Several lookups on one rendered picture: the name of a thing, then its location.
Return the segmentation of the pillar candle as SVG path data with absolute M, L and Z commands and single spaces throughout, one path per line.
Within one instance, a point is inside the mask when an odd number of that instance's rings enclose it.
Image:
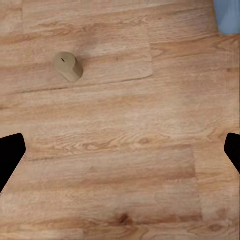
M 84 73 L 76 57 L 69 52 L 60 53 L 54 61 L 55 69 L 69 82 L 79 81 Z

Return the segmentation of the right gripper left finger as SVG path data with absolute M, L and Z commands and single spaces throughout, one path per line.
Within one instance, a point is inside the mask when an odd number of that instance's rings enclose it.
M 22 133 L 0 138 L 0 193 L 26 153 Z

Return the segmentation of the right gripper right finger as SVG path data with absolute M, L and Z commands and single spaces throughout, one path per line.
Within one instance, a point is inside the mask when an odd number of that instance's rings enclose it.
M 228 133 L 224 151 L 240 173 L 240 135 Z

